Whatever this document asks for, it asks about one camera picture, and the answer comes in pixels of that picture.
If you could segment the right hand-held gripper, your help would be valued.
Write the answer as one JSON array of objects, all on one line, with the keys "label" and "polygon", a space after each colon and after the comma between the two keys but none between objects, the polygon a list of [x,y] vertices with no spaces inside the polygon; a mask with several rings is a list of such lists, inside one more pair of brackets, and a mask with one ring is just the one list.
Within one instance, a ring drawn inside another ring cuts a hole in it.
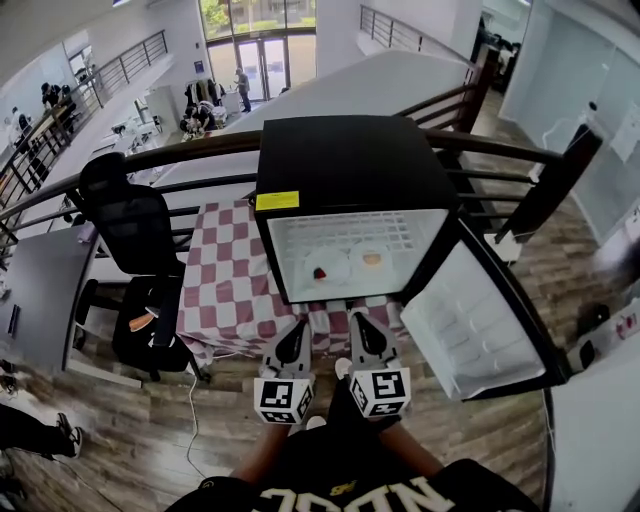
[{"label": "right hand-held gripper", "polygon": [[411,376],[400,362],[394,333],[364,313],[354,313],[349,326],[349,389],[362,416],[399,415],[411,400]]}]

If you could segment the white plate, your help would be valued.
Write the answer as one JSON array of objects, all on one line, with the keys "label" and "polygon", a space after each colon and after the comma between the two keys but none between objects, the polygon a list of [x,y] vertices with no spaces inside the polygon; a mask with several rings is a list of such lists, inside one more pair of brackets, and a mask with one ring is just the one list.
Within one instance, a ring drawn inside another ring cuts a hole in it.
[{"label": "white plate", "polygon": [[[326,273],[323,280],[315,280],[313,271],[322,268]],[[312,250],[304,259],[303,284],[306,287],[328,287],[345,285],[351,277],[351,265],[345,252],[334,247]]]},{"label": "white plate", "polygon": [[[383,263],[376,267],[368,267],[363,264],[362,254],[365,251],[379,252],[383,256]],[[393,271],[392,256],[389,247],[380,242],[365,241],[355,244],[349,251],[349,262],[353,275],[359,277],[382,275]]]}]

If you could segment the white mini fridge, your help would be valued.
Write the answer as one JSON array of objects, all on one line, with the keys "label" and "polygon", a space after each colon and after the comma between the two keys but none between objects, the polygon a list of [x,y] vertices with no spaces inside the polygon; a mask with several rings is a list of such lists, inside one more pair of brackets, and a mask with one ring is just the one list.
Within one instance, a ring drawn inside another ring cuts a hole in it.
[{"label": "white mini fridge", "polygon": [[[400,213],[414,246],[391,251],[393,271],[306,287],[307,252],[287,253],[275,219]],[[255,220],[282,299],[289,304],[393,298],[400,319],[446,394],[508,396],[565,383],[561,358],[531,300],[485,242],[423,132],[384,116],[267,121]]]}]

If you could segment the person's right forearm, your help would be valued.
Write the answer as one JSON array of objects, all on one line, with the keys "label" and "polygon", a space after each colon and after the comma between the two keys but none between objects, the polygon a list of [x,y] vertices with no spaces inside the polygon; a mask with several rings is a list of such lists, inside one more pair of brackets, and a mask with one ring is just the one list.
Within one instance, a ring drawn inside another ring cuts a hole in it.
[{"label": "person's right forearm", "polygon": [[378,433],[381,443],[412,471],[432,478],[444,469],[444,464],[425,449],[400,422]]}]

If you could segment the person's left forearm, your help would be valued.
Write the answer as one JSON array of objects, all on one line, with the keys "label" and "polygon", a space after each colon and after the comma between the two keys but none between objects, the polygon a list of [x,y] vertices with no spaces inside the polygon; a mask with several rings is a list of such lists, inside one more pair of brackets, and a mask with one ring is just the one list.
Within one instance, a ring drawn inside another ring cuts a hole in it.
[{"label": "person's left forearm", "polygon": [[290,431],[289,424],[265,424],[254,446],[231,472],[230,477],[258,485],[276,462]]}]

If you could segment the red white checkered tablecloth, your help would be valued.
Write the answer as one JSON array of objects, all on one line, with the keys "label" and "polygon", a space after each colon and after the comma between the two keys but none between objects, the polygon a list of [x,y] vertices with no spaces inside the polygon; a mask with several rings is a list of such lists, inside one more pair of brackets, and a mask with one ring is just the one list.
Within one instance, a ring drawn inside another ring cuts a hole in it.
[{"label": "red white checkered tablecloth", "polygon": [[200,365],[224,354],[260,356],[289,324],[305,320],[313,351],[350,349],[343,301],[287,305],[283,302],[245,200],[200,207],[181,291],[177,333]]}]

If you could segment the person's black printed shirt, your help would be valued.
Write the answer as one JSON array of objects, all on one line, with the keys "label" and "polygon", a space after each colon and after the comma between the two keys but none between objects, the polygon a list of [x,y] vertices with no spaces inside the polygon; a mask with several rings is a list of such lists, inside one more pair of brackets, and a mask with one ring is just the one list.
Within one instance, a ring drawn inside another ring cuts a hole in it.
[{"label": "person's black printed shirt", "polygon": [[426,477],[371,434],[339,441],[319,427],[290,436],[261,482],[209,477],[166,512],[541,511],[517,487],[473,460],[455,461]]}]

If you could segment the orange and white object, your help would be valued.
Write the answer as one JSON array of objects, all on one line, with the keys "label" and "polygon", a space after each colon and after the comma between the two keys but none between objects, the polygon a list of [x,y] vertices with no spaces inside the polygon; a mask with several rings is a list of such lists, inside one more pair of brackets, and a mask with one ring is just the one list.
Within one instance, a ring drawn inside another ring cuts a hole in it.
[{"label": "orange and white object", "polygon": [[145,313],[129,321],[129,330],[132,333],[140,331],[153,324],[160,316],[160,309],[156,307],[146,307]]}]

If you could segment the white power strip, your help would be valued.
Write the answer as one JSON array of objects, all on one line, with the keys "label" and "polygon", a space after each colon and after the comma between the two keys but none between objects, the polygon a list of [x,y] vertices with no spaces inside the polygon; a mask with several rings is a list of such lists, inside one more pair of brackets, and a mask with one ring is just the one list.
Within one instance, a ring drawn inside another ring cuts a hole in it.
[{"label": "white power strip", "polygon": [[508,231],[502,237],[497,233],[487,233],[484,235],[485,242],[496,253],[496,255],[505,263],[515,263],[522,252],[522,244],[519,243],[511,231]]}]

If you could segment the black mesh office chair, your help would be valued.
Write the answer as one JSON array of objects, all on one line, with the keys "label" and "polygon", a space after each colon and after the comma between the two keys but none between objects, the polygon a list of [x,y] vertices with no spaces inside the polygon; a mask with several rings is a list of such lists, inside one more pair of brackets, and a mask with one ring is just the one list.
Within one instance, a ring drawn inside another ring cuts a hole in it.
[{"label": "black mesh office chair", "polygon": [[[118,360],[160,380],[161,372],[190,368],[197,379],[210,381],[194,354],[177,334],[179,302],[186,265],[176,253],[169,210],[162,194],[132,184],[122,153],[107,153],[87,163],[80,174],[80,211],[93,224],[112,259],[132,276],[120,301],[96,294],[99,282],[90,279],[82,290],[75,320],[82,324],[92,307],[117,313],[112,349]],[[159,318],[132,333],[129,321],[160,309]]]}]

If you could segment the dark brown wooden railing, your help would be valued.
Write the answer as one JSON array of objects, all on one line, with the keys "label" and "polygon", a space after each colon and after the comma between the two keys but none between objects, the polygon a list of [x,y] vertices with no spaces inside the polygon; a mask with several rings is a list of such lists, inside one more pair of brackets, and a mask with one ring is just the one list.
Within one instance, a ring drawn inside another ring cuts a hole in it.
[{"label": "dark brown wooden railing", "polygon": [[[495,62],[491,51],[487,54],[482,70],[477,72],[474,81],[465,83],[431,99],[418,103],[400,112],[404,117],[427,107],[435,106],[456,96],[465,100],[433,112],[414,123],[418,126],[444,114],[461,110],[465,116],[441,123],[433,128],[424,129],[429,145],[451,156],[463,152],[485,154],[514,160],[528,161],[542,166],[537,181],[513,173],[499,173],[481,170],[449,169],[448,174],[465,178],[491,181],[519,182],[529,186],[524,196],[508,194],[461,193],[464,203],[511,202],[517,208],[506,213],[487,213],[473,211],[475,219],[501,220],[503,224],[496,230],[496,240],[501,241],[507,234],[526,239],[533,235],[553,214],[571,189],[587,169],[603,144],[603,138],[588,123],[581,124],[564,153],[534,147],[509,144],[497,139],[472,135],[463,131],[452,131],[454,125],[462,125],[469,120],[468,114],[480,108],[479,94],[486,90],[484,79],[488,69]],[[157,150],[135,154],[127,158],[128,174],[141,172],[154,167],[176,164],[197,159],[231,155],[260,149],[261,132],[249,131],[220,135],[215,138],[198,139]]]}]

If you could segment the white side table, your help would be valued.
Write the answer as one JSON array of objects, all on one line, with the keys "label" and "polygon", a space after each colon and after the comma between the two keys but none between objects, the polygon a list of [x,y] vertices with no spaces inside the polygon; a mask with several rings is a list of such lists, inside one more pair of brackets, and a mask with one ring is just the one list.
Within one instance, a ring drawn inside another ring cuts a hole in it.
[{"label": "white side table", "polygon": [[640,337],[552,390],[551,512],[623,512],[640,491]]}]

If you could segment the grey desk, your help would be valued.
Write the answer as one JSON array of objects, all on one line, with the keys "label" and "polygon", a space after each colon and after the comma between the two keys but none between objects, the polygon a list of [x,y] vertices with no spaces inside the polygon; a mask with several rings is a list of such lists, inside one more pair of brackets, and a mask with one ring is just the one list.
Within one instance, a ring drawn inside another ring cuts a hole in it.
[{"label": "grey desk", "polygon": [[[65,370],[75,309],[96,253],[96,232],[84,224],[21,240],[10,258],[0,299],[0,342],[27,366],[47,375]],[[21,308],[7,334],[12,305]]]}]

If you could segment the glass entrance door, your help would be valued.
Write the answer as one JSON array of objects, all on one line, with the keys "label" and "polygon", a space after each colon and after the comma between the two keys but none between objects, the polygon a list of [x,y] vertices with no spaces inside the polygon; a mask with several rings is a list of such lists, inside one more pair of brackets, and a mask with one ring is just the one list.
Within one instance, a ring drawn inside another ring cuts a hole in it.
[{"label": "glass entrance door", "polygon": [[213,80],[237,89],[236,70],[248,78],[248,98],[263,103],[317,76],[316,30],[294,27],[231,34],[206,43]]}]

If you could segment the grey metal railing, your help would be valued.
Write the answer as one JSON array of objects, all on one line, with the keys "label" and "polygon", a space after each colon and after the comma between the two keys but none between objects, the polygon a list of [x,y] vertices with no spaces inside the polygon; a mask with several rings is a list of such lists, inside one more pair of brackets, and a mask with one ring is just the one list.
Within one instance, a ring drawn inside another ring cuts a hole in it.
[{"label": "grey metal railing", "polygon": [[0,166],[0,208],[40,189],[62,153],[106,103],[168,53],[159,31],[100,68],[85,68],[78,85],[60,89],[60,101],[38,120],[27,120]]},{"label": "grey metal railing", "polygon": [[474,67],[475,64],[438,39],[364,4],[360,5],[361,34],[385,49],[437,56]]}]

